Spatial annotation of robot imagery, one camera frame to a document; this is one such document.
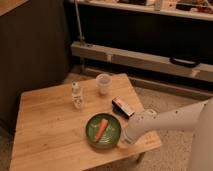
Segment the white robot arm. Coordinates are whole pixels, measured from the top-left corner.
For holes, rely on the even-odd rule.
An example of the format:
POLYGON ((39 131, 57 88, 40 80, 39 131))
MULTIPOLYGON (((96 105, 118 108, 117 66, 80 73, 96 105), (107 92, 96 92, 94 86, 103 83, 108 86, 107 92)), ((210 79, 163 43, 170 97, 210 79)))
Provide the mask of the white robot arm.
POLYGON ((134 114, 122 130, 121 141, 134 144, 152 130, 193 130, 187 171, 213 171, 213 98, 157 115, 151 109, 134 114))

